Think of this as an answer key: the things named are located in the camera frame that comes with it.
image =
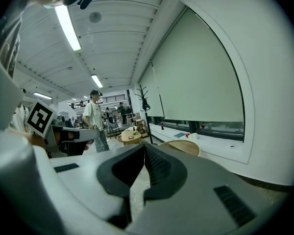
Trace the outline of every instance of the ceiling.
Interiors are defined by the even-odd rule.
[[[73,52],[54,9],[32,6],[23,14],[21,47],[15,82],[25,88],[26,101],[34,92],[57,101],[80,99],[97,86],[119,90],[129,86],[145,39],[163,0],[93,0],[85,10],[69,7],[71,20],[81,45]],[[99,12],[102,19],[91,23]]]

